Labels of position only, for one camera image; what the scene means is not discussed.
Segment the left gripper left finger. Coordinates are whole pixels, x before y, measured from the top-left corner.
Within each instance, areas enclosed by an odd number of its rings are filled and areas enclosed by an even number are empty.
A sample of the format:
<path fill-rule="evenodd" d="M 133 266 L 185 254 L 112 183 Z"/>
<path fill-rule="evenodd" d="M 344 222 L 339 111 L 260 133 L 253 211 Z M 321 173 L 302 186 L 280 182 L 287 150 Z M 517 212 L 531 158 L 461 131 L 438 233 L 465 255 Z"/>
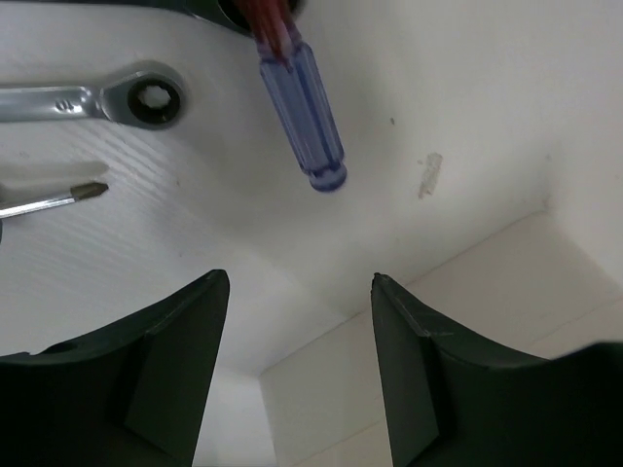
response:
<path fill-rule="evenodd" d="M 230 280 L 208 272 L 80 337 L 1 360 L 5 466 L 189 466 Z"/>

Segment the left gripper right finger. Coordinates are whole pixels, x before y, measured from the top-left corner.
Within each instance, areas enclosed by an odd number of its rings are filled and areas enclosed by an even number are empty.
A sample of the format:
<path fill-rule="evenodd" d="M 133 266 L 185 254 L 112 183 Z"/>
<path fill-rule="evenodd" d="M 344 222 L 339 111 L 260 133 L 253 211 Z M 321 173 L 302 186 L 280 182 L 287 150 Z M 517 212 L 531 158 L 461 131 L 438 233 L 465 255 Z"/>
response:
<path fill-rule="evenodd" d="M 618 466 L 622 346 L 547 360 L 485 338 L 385 274 L 371 288 L 396 466 Z"/>

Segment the white drawer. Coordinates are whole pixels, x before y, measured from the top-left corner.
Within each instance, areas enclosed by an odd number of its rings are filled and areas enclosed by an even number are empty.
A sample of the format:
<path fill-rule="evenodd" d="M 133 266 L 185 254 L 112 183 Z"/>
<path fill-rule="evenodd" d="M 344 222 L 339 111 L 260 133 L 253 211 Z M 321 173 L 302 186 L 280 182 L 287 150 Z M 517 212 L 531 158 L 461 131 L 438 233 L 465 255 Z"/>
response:
<path fill-rule="evenodd" d="M 622 211 L 557 207 L 502 226 L 225 222 L 204 255 L 230 280 L 197 466 L 390 464 L 383 383 L 473 343 L 550 360 L 622 338 Z"/>

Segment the blue red handled screwdriver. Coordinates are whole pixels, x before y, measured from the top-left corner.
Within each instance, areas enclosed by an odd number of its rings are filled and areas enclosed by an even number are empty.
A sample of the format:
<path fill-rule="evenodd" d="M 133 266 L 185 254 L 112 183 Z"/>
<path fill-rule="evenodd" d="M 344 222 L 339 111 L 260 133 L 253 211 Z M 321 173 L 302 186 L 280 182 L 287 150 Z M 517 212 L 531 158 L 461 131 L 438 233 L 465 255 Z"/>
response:
<path fill-rule="evenodd" d="M 285 1 L 237 1 L 260 57 L 260 74 L 311 186 L 322 193 L 347 180 L 345 150 L 312 48 Z"/>

